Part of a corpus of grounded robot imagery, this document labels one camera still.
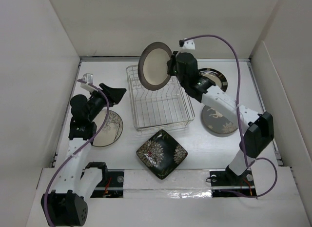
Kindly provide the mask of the black square floral plate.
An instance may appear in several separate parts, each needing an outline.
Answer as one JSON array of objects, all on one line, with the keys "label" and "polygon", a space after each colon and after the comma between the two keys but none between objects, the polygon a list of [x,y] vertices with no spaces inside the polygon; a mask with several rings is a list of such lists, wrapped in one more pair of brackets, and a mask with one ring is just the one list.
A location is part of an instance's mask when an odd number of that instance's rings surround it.
[{"label": "black square floral plate", "polygon": [[169,176],[187,157],[187,150],[161,129],[149,138],[136,155],[159,179]]}]

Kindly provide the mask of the beige plate with brown rim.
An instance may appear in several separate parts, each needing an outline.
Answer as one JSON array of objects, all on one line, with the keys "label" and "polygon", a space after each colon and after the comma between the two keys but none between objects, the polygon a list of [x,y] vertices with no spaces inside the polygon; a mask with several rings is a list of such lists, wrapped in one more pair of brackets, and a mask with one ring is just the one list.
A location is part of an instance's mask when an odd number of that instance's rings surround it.
[{"label": "beige plate with brown rim", "polygon": [[170,48],[159,41],[149,44],[143,50],[139,58],[137,73],[144,88],[156,91],[168,83],[171,76],[167,73],[167,62],[171,54]]}]

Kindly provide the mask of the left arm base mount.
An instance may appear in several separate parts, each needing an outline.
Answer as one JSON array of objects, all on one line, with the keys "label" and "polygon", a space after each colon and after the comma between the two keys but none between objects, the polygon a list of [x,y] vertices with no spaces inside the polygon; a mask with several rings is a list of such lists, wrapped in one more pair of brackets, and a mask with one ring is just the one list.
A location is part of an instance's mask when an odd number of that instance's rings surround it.
[{"label": "left arm base mount", "polygon": [[123,198],[124,170],[109,170],[105,162],[90,162],[83,169],[81,178],[89,168],[100,169],[104,176],[91,198]]}]

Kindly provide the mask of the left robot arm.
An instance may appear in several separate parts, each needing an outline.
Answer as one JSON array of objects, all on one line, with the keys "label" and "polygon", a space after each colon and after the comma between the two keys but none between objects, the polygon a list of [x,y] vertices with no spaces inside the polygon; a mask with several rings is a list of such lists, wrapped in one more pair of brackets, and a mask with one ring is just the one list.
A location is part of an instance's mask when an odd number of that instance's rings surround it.
[{"label": "left robot arm", "polygon": [[79,80],[91,96],[75,95],[70,99],[71,121],[69,144],[65,161],[52,176],[41,206],[51,227],[81,227],[88,215],[88,200],[96,186],[107,184],[109,175],[104,162],[87,162],[94,138],[103,129],[97,126],[96,116],[103,108],[111,108],[122,100],[125,88],[99,87]]}]

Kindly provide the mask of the black rimmed checkered plate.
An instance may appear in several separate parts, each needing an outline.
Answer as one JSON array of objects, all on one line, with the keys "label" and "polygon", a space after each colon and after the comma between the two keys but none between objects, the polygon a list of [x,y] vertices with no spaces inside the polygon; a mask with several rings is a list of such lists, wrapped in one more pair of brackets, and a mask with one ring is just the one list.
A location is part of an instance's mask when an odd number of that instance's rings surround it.
[{"label": "black rimmed checkered plate", "polygon": [[201,68],[199,71],[203,76],[215,82],[215,84],[219,86],[223,92],[226,92],[228,88],[228,81],[224,74],[212,68]]}]

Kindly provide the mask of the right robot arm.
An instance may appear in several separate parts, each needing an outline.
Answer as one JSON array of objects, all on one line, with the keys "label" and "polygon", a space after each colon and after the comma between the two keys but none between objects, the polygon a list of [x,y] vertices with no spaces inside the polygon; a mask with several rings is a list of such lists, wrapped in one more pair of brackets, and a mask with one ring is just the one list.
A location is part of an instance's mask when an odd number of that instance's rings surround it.
[{"label": "right robot arm", "polygon": [[268,112],[260,114],[228,96],[215,82],[201,75],[197,60],[190,53],[175,51],[167,66],[167,73],[177,77],[190,97],[212,107],[239,129],[240,150],[225,172],[226,181],[236,185],[243,179],[243,173],[247,168],[273,140],[272,115]]}]

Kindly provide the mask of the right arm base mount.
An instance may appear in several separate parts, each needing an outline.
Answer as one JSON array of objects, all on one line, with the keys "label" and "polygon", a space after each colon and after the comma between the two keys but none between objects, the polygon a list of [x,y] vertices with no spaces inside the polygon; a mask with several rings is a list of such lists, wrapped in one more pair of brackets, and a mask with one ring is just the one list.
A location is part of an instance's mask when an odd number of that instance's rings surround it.
[{"label": "right arm base mount", "polygon": [[211,185],[213,198],[237,197],[233,192],[248,197],[257,194],[250,169],[246,170],[241,176],[229,175],[225,170],[210,170],[205,182]]}]

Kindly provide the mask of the grey plate with deer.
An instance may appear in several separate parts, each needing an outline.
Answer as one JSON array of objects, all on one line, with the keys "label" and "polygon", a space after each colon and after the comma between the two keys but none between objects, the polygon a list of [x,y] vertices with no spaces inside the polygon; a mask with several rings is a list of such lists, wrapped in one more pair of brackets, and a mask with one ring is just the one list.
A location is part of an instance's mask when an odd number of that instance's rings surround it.
[{"label": "grey plate with deer", "polygon": [[228,135],[237,130],[237,126],[210,106],[203,107],[201,121],[205,128],[216,135]]}]

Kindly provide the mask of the cream plate with tree drawing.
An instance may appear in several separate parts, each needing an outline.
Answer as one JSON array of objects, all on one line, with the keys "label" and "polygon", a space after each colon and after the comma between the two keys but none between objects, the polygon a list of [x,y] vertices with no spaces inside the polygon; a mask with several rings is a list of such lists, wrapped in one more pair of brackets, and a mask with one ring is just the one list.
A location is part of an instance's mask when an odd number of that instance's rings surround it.
[{"label": "cream plate with tree drawing", "polygon": [[106,147],[116,142],[123,132],[122,118],[110,110],[107,121],[102,130],[94,138],[93,146]]}]

